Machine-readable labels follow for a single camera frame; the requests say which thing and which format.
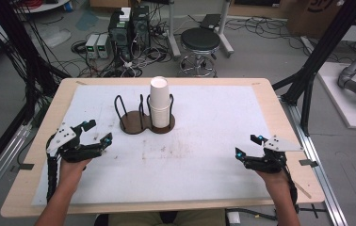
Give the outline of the person's right hand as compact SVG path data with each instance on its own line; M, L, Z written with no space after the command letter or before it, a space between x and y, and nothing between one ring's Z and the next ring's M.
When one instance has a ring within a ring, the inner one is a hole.
M290 195L288 179L282 171L279 173L257 171L257 174L263 179L267 192L272 198Z

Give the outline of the white table mat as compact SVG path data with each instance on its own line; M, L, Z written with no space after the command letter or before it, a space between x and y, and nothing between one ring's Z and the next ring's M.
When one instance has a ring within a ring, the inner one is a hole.
M94 120L84 144L112 134L112 144L84 172L73 203L190 202L264 198L261 179L235 159L263 150L252 135L270 135L250 86L172 86L175 126L167 134L128 135L119 117L138 108L147 86L82 85L63 121Z

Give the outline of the aluminium rail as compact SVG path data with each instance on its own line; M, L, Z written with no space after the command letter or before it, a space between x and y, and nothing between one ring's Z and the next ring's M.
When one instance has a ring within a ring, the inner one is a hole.
M10 138L3 138L6 144L0 148L0 180L12 162L18 159L24 147L29 144L28 138L31 132L31 125L21 125Z
M329 182L328 176L323 168L320 161L316 147L312 139L304 132L300 126L300 112L295 105L289 105L279 98L283 109L289 119L292 127L294 128L295 134L298 137L300 145L304 148L305 155L307 159L310 160L312 165L312 170L318 180L318 183L324 194L324 205L327 210L329 219L333 226L348 226L347 220L344 216L342 208L335 197L332 186Z

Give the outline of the white floor board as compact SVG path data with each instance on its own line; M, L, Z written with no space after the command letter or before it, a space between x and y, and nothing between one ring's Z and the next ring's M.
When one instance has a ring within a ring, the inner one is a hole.
M318 77L347 128L356 129L356 94L337 85L340 72L347 66L347 63L326 62L319 70Z

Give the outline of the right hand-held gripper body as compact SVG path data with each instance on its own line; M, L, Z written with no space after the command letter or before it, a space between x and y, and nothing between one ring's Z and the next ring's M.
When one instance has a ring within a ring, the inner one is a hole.
M267 138L263 145L264 155L261 157L247 156L244 167L265 173L278 173L286 167L286 152L301 152L303 148L287 139L274 135Z

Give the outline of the grey power supply unit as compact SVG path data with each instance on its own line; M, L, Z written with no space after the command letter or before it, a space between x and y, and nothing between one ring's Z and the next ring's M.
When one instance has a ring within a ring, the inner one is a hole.
M108 58L111 47L110 40L107 34L101 34L97 40L97 50L99 58Z
M89 58L98 58L97 50L97 40L99 39L98 35L92 34L86 42L86 51Z

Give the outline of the white metal stand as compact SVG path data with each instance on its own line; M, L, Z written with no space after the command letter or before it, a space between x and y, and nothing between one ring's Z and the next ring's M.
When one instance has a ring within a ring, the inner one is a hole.
M173 33L174 0L168 0L168 4L169 4L169 22L168 22L169 28L167 29L167 39L173 58L178 59L181 56L181 52L176 42L176 39L174 38L174 33ZM225 50L227 57L230 57L235 52L232 45L229 43L229 41L224 35L224 28L227 22L227 16L228 16L230 4L231 4L231 0L223 0L219 25L214 28L214 31L219 36L221 45Z

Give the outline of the person's khaki trousers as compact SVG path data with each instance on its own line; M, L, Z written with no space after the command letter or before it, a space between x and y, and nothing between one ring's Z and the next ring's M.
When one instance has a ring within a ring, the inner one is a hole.
M111 214L107 226L226 226L222 209Z

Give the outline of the white paper cup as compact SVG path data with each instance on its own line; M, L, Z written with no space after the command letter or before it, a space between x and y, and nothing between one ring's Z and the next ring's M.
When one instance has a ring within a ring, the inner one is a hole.
M169 84L165 77L157 76L151 80L150 105L162 109L170 103Z
M154 107L150 105L150 114L152 118L152 126L156 128L164 128L170 124L170 106Z

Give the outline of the black round stool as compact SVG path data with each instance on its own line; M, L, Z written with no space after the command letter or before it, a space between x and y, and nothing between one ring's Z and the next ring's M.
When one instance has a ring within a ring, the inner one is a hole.
M180 73L194 77L217 77L214 60L220 39L214 31L200 27L190 28L181 34L181 45L189 55L180 61Z

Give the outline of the cardboard box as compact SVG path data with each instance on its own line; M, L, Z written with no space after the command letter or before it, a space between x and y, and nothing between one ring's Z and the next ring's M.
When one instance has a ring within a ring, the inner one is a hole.
M287 30L292 36L321 38L346 2L356 0L296 0L288 12Z

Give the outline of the black computer tower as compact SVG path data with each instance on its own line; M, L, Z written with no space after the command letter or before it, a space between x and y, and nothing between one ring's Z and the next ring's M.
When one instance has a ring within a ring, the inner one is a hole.
M118 8L112 13L108 33L116 56L131 61L136 50L151 46L149 14L148 6Z

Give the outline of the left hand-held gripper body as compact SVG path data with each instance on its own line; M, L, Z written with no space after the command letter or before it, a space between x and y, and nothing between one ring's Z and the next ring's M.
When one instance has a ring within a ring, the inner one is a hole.
M47 141L47 160L57 162L61 157L67 162L76 163L99 157L103 154L103 151L100 149L100 141L98 143L84 145L80 142L80 136L75 134L73 127L63 122Z

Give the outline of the black frame post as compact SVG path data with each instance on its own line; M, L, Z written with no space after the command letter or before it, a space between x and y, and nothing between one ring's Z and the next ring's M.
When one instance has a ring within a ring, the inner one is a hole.
M25 104L0 138L1 154L17 128L34 117L37 101L43 97L53 97L59 81L71 76L40 55L10 0L0 0L0 27L6 35L3 40L0 32L1 50L25 82Z
M299 126L306 136L310 135L309 116L316 75L355 21L356 0L345 0L303 66L296 73L272 85L274 90L290 85L282 95L283 101L289 105L295 106L299 97L303 96Z

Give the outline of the grey tape strip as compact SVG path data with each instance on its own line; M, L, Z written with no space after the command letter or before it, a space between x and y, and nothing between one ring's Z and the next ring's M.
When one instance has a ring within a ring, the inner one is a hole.
M311 168L317 167L318 163L316 161L312 161L310 159L302 159L299 161L302 166L310 166Z
M14 165L10 168L10 172L18 173L20 170L32 170L34 167L33 164L21 164L21 165Z

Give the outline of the person's left hand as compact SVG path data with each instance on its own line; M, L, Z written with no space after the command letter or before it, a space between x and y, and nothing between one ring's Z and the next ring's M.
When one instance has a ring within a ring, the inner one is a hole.
M90 159L76 163L70 163L62 160L58 189L61 189L65 192L74 193L81 180L83 171L89 162Z

